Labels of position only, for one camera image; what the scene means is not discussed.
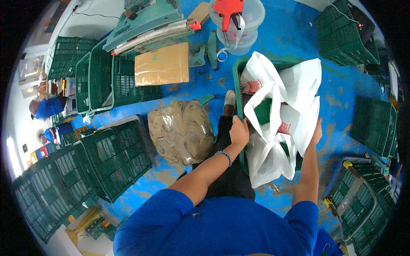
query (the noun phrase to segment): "white tag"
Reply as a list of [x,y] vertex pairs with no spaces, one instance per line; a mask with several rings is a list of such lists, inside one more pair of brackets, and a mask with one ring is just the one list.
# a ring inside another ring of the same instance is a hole
[[[239,18],[240,18],[239,27],[241,28],[241,30],[238,30],[238,33],[236,34],[235,48],[234,48],[233,50],[235,50],[235,49],[238,47],[238,43],[239,43],[239,41],[241,40],[242,34],[244,33],[244,30],[245,30],[245,21],[244,21],[244,19],[242,18],[241,15],[239,15]],[[216,58],[218,59],[219,62],[224,62],[224,61],[226,61],[226,59],[228,58],[228,53],[226,53],[226,50],[230,50],[231,47],[232,47],[232,45],[231,45],[230,47],[226,47],[226,45],[225,45],[225,48],[222,48],[222,49],[219,50],[219,52],[216,54]],[[223,59],[223,60],[221,60],[221,59],[218,58],[218,56],[219,56],[221,53],[224,53],[224,54],[226,55],[226,58]]]

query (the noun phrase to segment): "sneaker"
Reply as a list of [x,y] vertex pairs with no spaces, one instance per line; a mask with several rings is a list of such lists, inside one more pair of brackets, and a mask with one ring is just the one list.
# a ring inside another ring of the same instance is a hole
[[236,106],[236,95],[234,90],[228,90],[225,94],[225,104],[223,106],[223,116],[233,116]]

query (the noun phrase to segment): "hand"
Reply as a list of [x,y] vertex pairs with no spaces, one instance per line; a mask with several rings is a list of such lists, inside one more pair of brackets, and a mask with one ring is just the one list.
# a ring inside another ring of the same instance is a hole
[[234,116],[232,119],[232,128],[229,131],[231,137],[231,143],[237,145],[241,150],[249,142],[249,129],[247,119],[244,118],[242,123],[238,116]]
[[313,132],[313,136],[312,139],[310,140],[310,144],[316,146],[317,143],[320,141],[320,139],[322,138],[322,118],[318,118],[317,119],[317,124],[316,124],[316,128]]

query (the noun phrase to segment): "braided bracelet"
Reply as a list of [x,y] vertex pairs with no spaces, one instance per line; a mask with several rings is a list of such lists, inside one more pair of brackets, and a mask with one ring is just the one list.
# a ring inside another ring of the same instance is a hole
[[232,165],[232,159],[231,159],[231,157],[228,155],[228,153],[226,153],[226,152],[223,151],[223,150],[219,150],[219,151],[217,151],[217,152],[215,153],[214,156],[216,156],[217,154],[224,154],[224,155],[226,155],[226,156],[228,157],[228,159],[229,159],[229,167],[231,167],[231,165]]

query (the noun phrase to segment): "blue painted floor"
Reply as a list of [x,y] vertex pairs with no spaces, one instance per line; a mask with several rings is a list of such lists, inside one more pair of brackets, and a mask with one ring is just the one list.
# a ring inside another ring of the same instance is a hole
[[[187,17],[200,1],[181,0],[181,12],[184,17]],[[341,155],[362,155],[365,151],[372,153],[349,136],[355,96],[388,101],[388,94],[383,94],[379,84],[356,67],[339,67],[320,57],[317,29],[314,24],[314,17],[319,15],[319,11],[292,0],[262,0],[262,3],[266,10],[265,20],[258,29],[259,36],[256,43],[247,55],[250,56],[253,51],[258,51],[270,59],[289,57],[322,60],[322,83],[318,94],[321,96],[319,116],[323,118],[323,137],[317,145],[321,173],[320,197]],[[188,38],[188,41],[206,42],[212,29],[216,29],[216,25],[209,19],[200,31]],[[225,93],[229,89],[234,89],[232,66],[237,59],[237,56],[229,55],[227,61],[218,63],[218,71],[213,71],[206,59],[205,66],[190,68],[190,82],[163,85],[162,100],[114,108],[96,115],[89,127],[98,128],[135,114],[141,114],[146,119],[148,112],[166,106],[172,100],[191,100],[213,94],[215,99],[209,103],[209,118],[214,126],[214,133],[217,134],[217,124],[222,114]],[[72,124],[74,128],[84,126],[79,116],[72,121]],[[170,166],[158,155],[156,159],[158,167],[141,177],[114,204],[100,200],[105,209],[116,216],[118,221],[130,216],[158,190],[171,185],[184,170],[191,170],[190,166],[184,168]],[[296,175],[293,181],[280,177],[257,188],[255,201],[283,217],[291,207],[293,186],[298,179],[299,175]],[[337,220],[324,206],[323,201],[320,200],[318,204],[319,227],[324,228],[337,240],[340,235]]]

